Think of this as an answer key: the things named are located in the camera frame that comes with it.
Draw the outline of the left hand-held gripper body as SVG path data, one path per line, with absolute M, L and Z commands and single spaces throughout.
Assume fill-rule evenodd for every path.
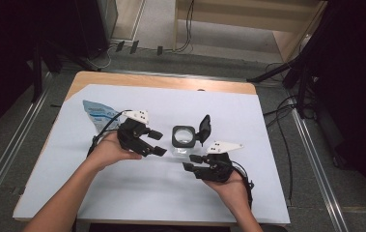
M 127 110 L 122 115 L 126 120 L 120 124 L 117 131 L 122 148 L 146 157 L 149 154 L 149 145 L 140 136 L 149 132 L 148 111 Z

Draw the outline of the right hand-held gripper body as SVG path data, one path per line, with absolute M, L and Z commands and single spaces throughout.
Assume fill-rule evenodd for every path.
M 204 155 L 205 161 L 202 162 L 208 164 L 209 167 L 197 166 L 198 170 L 193 172 L 195 177 L 217 183 L 226 182 L 234 171 L 228 153 L 242 147 L 243 145 L 238 143 L 214 141 L 207 149 Z

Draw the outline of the clear jar with black lid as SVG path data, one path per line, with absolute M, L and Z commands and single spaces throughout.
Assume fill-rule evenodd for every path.
M 175 126 L 172 129 L 172 146 L 175 156 L 187 156 L 193 150 L 197 142 L 204 143 L 211 135 L 211 116 L 207 114 L 201 121 L 198 130 L 192 126 Z

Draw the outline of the blue and white pouch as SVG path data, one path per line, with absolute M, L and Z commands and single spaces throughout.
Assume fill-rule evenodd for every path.
M 89 119 L 94 124 L 97 133 L 103 131 L 109 121 L 118 114 L 112 107 L 94 101 L 83 101 L 83 107 Z

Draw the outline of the person's right hand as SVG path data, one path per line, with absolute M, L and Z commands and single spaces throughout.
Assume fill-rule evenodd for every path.
M 242 177 L 238 172 L 233 171 L 225 183 L 205 181 L 205 184 L 218 194 L 230 211 L 242 212 L 250 210 L 248 194 Z

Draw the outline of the person's left hand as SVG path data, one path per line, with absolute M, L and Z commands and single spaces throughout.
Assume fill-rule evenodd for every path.
M 93 171 L 101 171 L 106 166 L 121 160 L 140 160 L 142 156 L 121 147 L 115 131 L 108 133 L 85 160 L 85 165 Z

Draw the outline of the person's dark clothing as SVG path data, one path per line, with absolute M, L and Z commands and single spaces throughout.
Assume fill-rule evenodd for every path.
M 231 232 L 225 226 L 177 226 L 92 223 L 89 232 Z

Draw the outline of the black metal stand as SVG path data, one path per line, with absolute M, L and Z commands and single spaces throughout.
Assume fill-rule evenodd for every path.
M 35 40 L 33 48 L 32 70 L 34 76 L 34 93 L 32 102 L 36 102 L 42 94 L 42 64 L 45 64 L 46 67 L 53 73 L 58 73 L 62 69 L 62 64 L 57 56 L 54 43 L 42 37 L 38 37 Z

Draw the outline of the dark cabinet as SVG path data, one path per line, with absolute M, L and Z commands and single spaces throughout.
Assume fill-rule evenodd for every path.
M 74 0 L 80 20 L 85 56 L 94 58 L 105 51 L 118 19 L 116 0 Z

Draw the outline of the black tripod stand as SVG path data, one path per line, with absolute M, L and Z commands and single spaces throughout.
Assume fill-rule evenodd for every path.
M 287 75 L 283 86 L 312 87 L 335 121 L 366 122 L 366 0 L 326 0 L 310 41 L 291 61 L 253 77 Z

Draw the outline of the light wooden furniture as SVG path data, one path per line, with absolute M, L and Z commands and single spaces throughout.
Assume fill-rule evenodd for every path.
M 270 30 L 288 62 L 321 21 L 327 0 L 194 0 L 193 20 Z

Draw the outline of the metal floor rail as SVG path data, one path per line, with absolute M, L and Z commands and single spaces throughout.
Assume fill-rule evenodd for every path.
M 293 118 L 296 123 L 299 136 L 304 146 L 307 158 L 311 164 L 319 190 L 321 192 L 327 213 L 333 225 L 334 232 L 350 232 L 339 201 L 325 174 L 320 161 L 319 153 L 314 145 L 313 139 L 303 119 L 300 118 L 296 109 L 293 110 Z
M 29 108 L 27 109 L 22 121 L 20 122 L 19 126 L 14 132 L 14 135 L 9 141 L 8 146 L 0 157 L 0 186 L 7 172 L 9 171 L 10 166 L 12 165 L 14 158 L 19 151 L 20 146 L 23 143 L 27 133 L 31 129 L 34 121 L 40 113 L 53 80 L 54 77 L 52 76 L 52 73 L 48 72 L 42 82 L 44 89 L 42 90 L 41 95 L 36 101 L 32 102 L 29 105 Z

